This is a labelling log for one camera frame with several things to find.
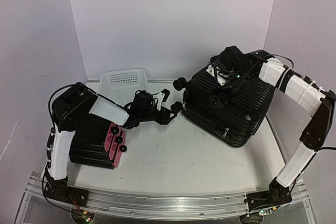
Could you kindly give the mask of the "black pink small suitcase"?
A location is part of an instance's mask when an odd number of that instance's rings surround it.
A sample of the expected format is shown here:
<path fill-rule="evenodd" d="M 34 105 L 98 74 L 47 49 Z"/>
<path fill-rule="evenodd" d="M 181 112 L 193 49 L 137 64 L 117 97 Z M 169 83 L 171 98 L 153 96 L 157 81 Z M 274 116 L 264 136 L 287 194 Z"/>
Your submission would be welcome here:
<path fill-rule="evenodd" d="M 96 115 L 90 114 L 76 130 L 69 158 L 74 164 L 115 169 L 122 153 L 127 151 L 125 130 Z"/>

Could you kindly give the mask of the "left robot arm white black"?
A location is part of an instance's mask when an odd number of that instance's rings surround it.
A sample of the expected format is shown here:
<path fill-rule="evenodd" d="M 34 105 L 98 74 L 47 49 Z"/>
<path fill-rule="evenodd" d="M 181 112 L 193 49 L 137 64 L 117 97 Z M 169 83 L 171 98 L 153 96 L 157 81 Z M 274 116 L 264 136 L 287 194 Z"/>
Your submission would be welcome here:
<path fill-rule="evenodd" d="M 159 125 L 168 125 L 183 108 L 181 102 L 173 103 L 169 109 L 162 105 L 170 96 L 167 89 L 155 94 L 138 90 L 133 101 L 125 106 L 94 92 L 82 82 L 66 85 L 58 91 L 62 94 L 48 101 L 52 128 L 47 142 L 46 175 L 49 180 L 55 181 L 49 191 L 59 201 L 66 201 L 70 197 L 69 187 L 60 180 L 67 178 L 72 139 L 88 116 L 94 115 L 130 130 L 142 122 L 153 121 Z"/>

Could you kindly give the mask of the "white perforated plastic basket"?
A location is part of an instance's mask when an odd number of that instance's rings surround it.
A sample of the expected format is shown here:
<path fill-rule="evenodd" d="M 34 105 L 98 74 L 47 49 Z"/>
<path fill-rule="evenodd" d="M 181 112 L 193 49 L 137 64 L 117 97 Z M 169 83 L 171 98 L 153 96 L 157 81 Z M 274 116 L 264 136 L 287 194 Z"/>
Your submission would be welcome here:
<path fill-rule="evenodd" d="M 99 81 L 98 93 L 124 106 L 132 102 L 135 93 L 149 91 L 144 69 L 127 69 L 104 73 Z"/>

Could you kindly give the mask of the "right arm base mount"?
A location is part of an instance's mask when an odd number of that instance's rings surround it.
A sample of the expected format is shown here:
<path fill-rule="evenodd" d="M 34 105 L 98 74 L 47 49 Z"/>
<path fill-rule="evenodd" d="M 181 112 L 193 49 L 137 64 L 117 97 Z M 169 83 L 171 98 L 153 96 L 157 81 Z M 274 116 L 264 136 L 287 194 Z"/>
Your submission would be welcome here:
<path fill-rule="evenodd" d="M 291 190 L 284 187 L 274 178 L 268 190 L 248 193 L 244 203 L 248 205 L 248 212 L 260 211 L 266 208 L 279 207 L 292 201 Z"/>

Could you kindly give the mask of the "black ribbed hard suitcase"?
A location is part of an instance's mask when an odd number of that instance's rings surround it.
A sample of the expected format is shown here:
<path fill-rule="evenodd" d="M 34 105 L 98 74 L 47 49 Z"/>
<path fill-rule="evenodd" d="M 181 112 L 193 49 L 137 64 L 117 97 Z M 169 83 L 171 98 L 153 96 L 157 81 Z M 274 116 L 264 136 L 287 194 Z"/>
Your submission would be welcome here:
<path fill-rule="evenodd" d="M 195 125 L 227 145 L 239 148 L 257 132 L 274 96 L 275 88 L 252 78 L 242 87 L 223 89 L 226 78 L 215 64 L 187 81 L 173 81 L 183 91 L 182 114 Z"/>

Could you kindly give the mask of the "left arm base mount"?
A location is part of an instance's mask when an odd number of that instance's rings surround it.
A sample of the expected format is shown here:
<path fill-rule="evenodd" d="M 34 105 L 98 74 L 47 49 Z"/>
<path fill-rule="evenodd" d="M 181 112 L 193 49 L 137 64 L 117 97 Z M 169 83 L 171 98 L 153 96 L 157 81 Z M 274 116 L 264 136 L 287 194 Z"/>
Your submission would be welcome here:
<path fill-rule="evenodd" d="M 87 205 L 89 191 L 68 185 L 68 177 L 61 180 L 54 180 L 47 172 L 44 175 L 46 184 L 43 188 L 43 194 L 46 198 L 76 204 L 78 207 Z"/>

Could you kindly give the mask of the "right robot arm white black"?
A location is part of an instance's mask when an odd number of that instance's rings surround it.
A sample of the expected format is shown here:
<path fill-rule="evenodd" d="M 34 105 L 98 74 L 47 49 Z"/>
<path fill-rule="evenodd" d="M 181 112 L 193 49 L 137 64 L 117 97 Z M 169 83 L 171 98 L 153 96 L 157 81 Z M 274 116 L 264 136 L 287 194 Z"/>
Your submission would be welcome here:
<path fill-rule="evenodd" d="M 300 117 L 306 117 L 307 125 L 298 135 L 299 144 L 291 158 L 276 177 L 276 185 L 265 191 L 264 200 L 275 205 L 285 196 L 283 187 L 288 187 L 304 171 L 315 155 L 324 149 L 323 145 L 332 126 L 335 94 L 318 86 L 315 80 L 294 71 L 285 65 L 277 54 L 257 50 L 248 54 L 226 48 L 206 67 L 212 76 L 217 91 L 241 87 L 252 78 L 271 85 L 293 103 L 300 106 Z"/>

